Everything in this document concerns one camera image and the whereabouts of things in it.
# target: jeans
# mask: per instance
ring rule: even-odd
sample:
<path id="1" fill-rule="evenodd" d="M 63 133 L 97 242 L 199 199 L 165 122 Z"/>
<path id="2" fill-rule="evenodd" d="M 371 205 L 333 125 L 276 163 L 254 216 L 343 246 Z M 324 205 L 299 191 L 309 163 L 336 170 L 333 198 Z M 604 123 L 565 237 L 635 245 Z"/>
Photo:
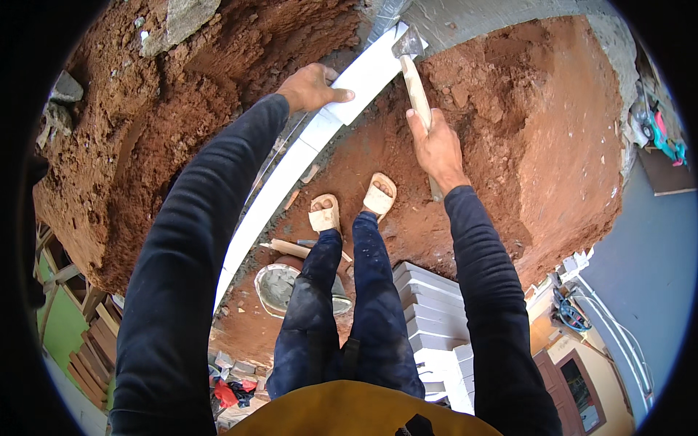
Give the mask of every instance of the jeans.
<path id="1" fill-rule="evenodd" d="M 352 227 L 356 305 L 350 340 L 339 349 L 332 314 L 332 283 L 341 258 L 335 229 L 320 233 L 293 285 L 288 310 L 274 348 L 274 371 L 267 391 L 274 399 L 294 389 L 353 378 L 424 399 L 424 385 L 408 340 L 402 303 L 376 215 L 361 212 Z M 358 341 L 350 364 L 344 354 Z"/>

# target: black long sleeve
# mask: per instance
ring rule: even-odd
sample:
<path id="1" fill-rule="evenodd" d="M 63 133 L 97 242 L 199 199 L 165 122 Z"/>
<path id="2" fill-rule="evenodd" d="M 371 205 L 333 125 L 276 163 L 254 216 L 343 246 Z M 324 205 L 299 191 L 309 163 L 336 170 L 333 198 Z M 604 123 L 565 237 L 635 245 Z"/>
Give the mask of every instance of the black long sleeve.
<path id="1" fill-rule="evenodd" d="M 514 265 L 471 186 L 445 198 L 475 369 L 475 415 L 503 435 L 562 435 L 530 355 L 528 313 Z"/>
<path id="2" fill-rule="evenodd" d="M 115 435 L 215 434 L 207 344 L 218 275 L 254 178 L 288 118 L 272 94 L 184 168 L 143 244 L 117 341 Z"/>

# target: window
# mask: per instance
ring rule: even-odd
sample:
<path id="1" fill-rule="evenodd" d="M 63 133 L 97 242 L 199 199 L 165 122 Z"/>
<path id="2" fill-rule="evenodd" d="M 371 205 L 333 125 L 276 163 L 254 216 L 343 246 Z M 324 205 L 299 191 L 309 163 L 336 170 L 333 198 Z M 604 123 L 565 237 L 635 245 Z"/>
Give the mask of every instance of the window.
<path id="1" fill-rule="evenodd" d="M 567 387 L 579 412 L 584 432 L 588 435 L 606 422 L 591 378 L 586 372 L 576 350 L 572 350 L 557 364 L 563 374 Z"/>

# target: person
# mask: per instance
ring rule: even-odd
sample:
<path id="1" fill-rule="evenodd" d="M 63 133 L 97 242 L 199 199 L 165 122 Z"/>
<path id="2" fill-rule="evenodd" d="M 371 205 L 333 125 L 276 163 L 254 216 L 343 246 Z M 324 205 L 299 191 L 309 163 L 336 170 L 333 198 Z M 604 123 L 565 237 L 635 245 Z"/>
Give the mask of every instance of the person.
<path id="1" fill-rule="evenodd" d="M 194 156 L 143 244 L 117 341 L 115 435 L 214 434 L 207 345 L 223 258 L 244 200 L 293 112 L 346 102 L 331 68 L 311 64 L 260 99 Z M 374 174 L 352 228 L 356 305 L 339 349 L 330 288 L 341 256 L 336 198 L 309 218 L 320 232 L 295 281 L 268 380 L 273 400 L 231 434 L 560 435 L 557 410 L 529 352 L 517 273 L 470 180 L 456 133 L 439 110 L 427 132 L 407 121 L 417 161 L 438 183 L 451 219 L 460 288 L 475 355 L 475 415 L 424 401 L 378 221 L 399 194 Z"/>

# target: dirt mound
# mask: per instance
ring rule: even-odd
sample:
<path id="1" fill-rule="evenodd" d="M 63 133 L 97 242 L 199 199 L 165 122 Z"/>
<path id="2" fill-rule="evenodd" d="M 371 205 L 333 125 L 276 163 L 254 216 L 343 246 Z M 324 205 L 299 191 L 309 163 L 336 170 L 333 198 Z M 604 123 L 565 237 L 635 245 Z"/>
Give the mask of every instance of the dirt mound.
<path id="1" fill-rule="evenodd" d="M 419 65 L 430 103 L 461 138 L 463 168 L 489 212 L 524 291 L 575 250 L 589 248 L 620 213 L 621 141 L 614 117 L 618 82 L 584 17 L 518 24 L 437 54 Z M 456 279 L 450 222 L 431 201 L 429 182 L 406 125 L 409 100 L 401 77 L 376 100 L 367 121 L 340 143 L 328 166 L 304 186 L 269 233 L 287 241 L 317 239 L 308 222 L 312 198 L 339 200 L 344 250 L 376 171 L 397 185 L 394 208 L 379 228 L 393 264 L 408 260 Z M 279 256 L 265 248 L 259 264 Z M 353 280 L 339 274 L 351 299 Z M 215 342 L 239 358 L 268 362 L 281 325 L 259 309 L 248 273 L 234 290 Z M 337 318 L 342 340 L 351 313 Z"/>
<path id="2" fill-rule="evenodd" d="M 85 97 L 75 134 L 44 148 L 51 169 L 34 189 L 39 218 L 91 281 L 126 289 L 178 171 L 299 67 L 357 44 L 354 4 L 224 1 L 182 44 L 142 58 L 140 32 L 164 25 L 167 1 L 110 3 L 68 60 Z"/>

